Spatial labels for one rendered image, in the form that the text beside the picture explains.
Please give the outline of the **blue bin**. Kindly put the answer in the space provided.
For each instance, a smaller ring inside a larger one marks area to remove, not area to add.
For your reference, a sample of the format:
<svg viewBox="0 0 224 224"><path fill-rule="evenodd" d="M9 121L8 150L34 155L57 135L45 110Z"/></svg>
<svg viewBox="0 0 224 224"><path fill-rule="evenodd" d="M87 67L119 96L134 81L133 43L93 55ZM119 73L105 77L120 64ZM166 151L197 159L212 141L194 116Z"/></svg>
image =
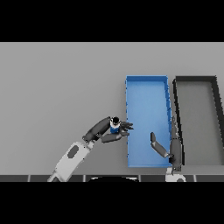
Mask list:
<svg viewBox="0 0 224 224"><path fill-rule="evenodd" d="M169 159L151 147L151 132L168 151L172 138L172 107L166 75L127 75L126 121L133 124L128 136L129 168L164 168Z"/></svg>

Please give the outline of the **dark grey bin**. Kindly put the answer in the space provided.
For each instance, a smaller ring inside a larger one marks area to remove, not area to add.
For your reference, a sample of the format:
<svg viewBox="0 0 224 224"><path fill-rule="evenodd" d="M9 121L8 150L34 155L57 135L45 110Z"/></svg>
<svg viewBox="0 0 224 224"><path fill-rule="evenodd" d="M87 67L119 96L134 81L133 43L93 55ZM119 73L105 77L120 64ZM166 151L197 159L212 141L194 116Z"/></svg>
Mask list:
<svg viewBox="0 0 224 224"><path fill-rule="evenodd" d="M176 76L172 85L184 165L224 165L224 113L217 76Z"/></svg>

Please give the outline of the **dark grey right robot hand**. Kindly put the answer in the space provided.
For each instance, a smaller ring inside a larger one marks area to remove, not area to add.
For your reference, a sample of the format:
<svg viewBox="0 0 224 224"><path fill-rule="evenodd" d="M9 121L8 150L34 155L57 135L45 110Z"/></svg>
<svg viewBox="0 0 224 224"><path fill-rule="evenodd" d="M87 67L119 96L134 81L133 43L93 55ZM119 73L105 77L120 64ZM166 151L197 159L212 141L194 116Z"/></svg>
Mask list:
<svg viewBox="0 0 224 224"><path fill-rule="evenodd" d="M182 166L182 144L177 131L176 118L171 118L171 141L170 149L166 150L156 139L153 132L150 133L150 146L163 158L169 158L172 172L180 172Z"/></svg>

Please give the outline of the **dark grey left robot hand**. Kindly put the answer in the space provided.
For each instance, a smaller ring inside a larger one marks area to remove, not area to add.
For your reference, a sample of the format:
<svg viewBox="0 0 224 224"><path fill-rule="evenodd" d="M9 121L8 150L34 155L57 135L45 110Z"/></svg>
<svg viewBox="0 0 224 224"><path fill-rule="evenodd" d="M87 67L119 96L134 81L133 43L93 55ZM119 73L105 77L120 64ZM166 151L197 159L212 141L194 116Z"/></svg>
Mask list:
<svg viewBox="0 0 224 224"><path fill-rule="evenodd" d="M110 119L112 117L108 116L100 120L96 125L94 125L82 139L89 144L91 141L101 141L105 143L110 143L120 140L122 137L128 136L130 133L128 130L133 130L133 124L131 122L121 121L120 129L118 133L112 134L110 132Z"/></svg>

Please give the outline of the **blue pipe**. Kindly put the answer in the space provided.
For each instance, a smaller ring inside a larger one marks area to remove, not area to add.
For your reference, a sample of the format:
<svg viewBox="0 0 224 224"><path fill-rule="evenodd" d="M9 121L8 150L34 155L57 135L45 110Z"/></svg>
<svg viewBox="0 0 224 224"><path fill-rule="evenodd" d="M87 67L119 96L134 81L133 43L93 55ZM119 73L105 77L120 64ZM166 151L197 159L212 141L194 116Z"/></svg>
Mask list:
<svg viewBox="0 0 224 224"><path fill-rule="evenodd" d="M112 134L118 133L120 129L121 121L117 116L110 119L110 132Z"/></svg>

